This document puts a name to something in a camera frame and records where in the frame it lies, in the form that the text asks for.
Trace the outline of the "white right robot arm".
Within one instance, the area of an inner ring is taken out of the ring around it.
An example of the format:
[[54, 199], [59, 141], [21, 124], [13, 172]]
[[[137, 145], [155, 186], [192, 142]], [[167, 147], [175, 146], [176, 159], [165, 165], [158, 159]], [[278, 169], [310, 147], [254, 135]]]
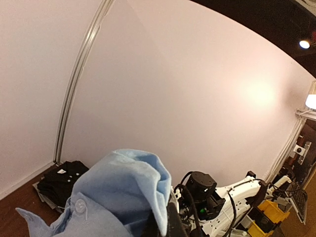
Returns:
[[288, 212], [279, 207], [294, 189], [284, 175], [267, 183], [248, 172], [234, 184], [218, 187], [200, 171], [188, 172], [173, 189], [182, 226], [189, 237], [271, 237]]

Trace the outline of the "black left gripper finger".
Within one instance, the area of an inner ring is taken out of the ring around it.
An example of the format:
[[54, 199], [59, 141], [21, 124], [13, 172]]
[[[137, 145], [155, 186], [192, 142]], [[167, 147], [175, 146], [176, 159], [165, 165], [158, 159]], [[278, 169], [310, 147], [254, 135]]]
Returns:
[[[177, 213], [176, 206], [171, 202], [167, 206], [167, 217], [168, 222], [167, 233], [165, 235], [166, 237], [188, 237]], [[149, 215], [145, 225], [145, 237], [162, 237], [153, 213]]]

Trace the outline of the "light blue long sleeve shirt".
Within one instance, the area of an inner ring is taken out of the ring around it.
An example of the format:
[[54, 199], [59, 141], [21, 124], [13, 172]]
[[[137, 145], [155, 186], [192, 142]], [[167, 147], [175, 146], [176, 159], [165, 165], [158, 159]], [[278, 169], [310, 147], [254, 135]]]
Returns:
[[139, 237], [153, 215], [168, 227], [171, 175], [155, 154], [120, 149], [105, 156], [74, 184], [65, 210], [51, 225], [18, 208], [32, 237]]

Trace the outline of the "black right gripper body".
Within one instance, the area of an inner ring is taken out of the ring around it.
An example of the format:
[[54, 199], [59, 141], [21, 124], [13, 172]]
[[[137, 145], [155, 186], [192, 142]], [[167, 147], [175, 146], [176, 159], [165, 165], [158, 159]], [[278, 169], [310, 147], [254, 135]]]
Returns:
[[217, 183], [209, 174], [190, 171], [181, 183], [189, 190], [200, 220], [212, 220], [219, 215], [226, 200], [217, 194]]

